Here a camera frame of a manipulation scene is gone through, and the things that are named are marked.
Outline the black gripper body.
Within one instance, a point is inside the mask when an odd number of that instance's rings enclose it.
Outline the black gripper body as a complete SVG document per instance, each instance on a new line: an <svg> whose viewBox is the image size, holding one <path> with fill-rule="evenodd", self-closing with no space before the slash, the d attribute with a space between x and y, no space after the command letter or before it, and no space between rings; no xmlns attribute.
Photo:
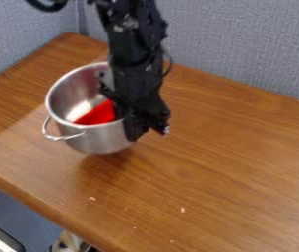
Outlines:
<svg viewBox="0 0 299 252"><path fill-rule="evenodd" d="M108 68L98 74L99 92L114 104L116 115L124 120L134 113L149 122L149 129L169 133L170 110L160 97L162 75L140 67Z"/></svg>

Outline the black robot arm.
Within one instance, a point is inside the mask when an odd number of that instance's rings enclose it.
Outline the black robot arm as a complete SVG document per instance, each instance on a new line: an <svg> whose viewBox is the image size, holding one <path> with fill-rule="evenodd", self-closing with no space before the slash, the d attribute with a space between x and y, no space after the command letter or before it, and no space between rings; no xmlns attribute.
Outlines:
<svg viewBox="0 0 299 252"><path fill-rule="evenodd" d="M172 56L162 47L168 23L156 0L86 0L95 7L108 36L112 81L99 91L122 119L128 141L149 131L169 131L170 109L160 89L172 71Z"/></svg>

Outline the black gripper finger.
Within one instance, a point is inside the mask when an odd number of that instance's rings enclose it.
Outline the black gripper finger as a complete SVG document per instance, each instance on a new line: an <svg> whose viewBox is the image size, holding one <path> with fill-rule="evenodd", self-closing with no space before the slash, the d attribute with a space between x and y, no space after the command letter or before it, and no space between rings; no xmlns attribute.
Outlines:
<svg viewBox="0 0 299 252"><path fill-rule="evenodd" d="M128 113L122 120L125 138L129 142L136 142L137 139L148 132L148 120L134 113Z"/></svg>

